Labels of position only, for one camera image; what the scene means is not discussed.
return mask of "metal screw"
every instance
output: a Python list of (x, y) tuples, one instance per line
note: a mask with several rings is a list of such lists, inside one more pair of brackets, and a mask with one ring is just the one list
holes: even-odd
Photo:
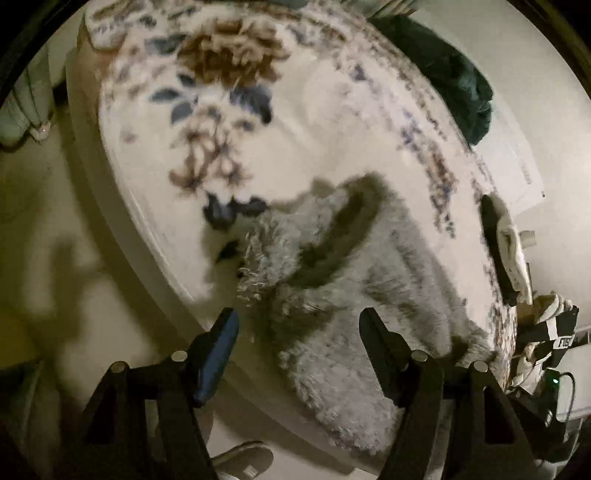
[(488, 365), (478, 360), (474, 362), (474, 369), (484, 374), (488, 372)]
[(125, 367), (127, 367), (125, 362), (115, 362), (113, 365), (111, 365), (111, 371), (114, 374), (120, 374), (123, 370), (125, 370)]
[(187, 359), (187, 357), (188, 354), (187, 352), (185, 352), (185, 350), (177, 350), (170, 356), (173, 362), (184, 362)]
[(429, 358), (429, 356), (422, 350), (414, 350), (410, 354), (410, 357), (416, 362), (426, 362), (427, 358)]

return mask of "gray slipper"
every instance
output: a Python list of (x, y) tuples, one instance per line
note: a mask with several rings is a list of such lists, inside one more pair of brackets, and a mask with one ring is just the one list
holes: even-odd
[(269, 469), (273, 452), (263, 442), (244, 442), (225, 453), (212, 458), (212, 464), (220, 478), (253, 480)]

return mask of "black cable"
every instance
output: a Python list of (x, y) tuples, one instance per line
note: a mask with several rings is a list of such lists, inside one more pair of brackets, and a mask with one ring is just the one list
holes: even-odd
[(566, 425), (566, 424), (569, 422), (570, 413), (573, 411), (573, 403), (574, 403), (574, 392), (575, 392), (575, 390), (576, 390), (576, 388), (577, 388), (577, 382), (576, 382), (576, 381), (574, 381), (574, 376), (573, 376), (573, 374), (572, 374), (571, 372), (564, 372), (563, 374), (560, 374), (560, 376), (559, 376), (558, 380), (560, 380), (562, 377), (565, 377), (565, 376), (567, 376), (567, 377), (570, 377), (570, 379), (571, 379), (571, 380), (572, 380), (572, 382), (573, 382), (573, 392), (572, 392), (572, 394), (571, 394), (571, 396), (570, 396), (570, 405), (569, 405), (569, 410), (568, 410), (568, 412), (567, 412), (567, 414), (566, 414), (566, 419), (565, 419), (565, 421), (564, 421), (564, 424)]

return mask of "black and white fabric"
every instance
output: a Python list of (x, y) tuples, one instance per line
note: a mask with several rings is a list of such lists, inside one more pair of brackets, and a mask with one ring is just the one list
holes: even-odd
[(517, 342), (540, 342), (535, 347), (536, 363), (544, 361), (543, 368), (556, 368), (566, 350), (573, 344), (579, 308), (573, 306), (567, 312), (536, 325), (518, 328)]

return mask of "green cloth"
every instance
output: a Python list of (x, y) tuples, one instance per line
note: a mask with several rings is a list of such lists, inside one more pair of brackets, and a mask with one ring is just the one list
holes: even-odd
[(474, 64), (435, 32), (408, 17), (371, 18), (369, 22), (429, 79), (466, 141), (476, 145), (482, 140), (491, 124), (492, 88)]

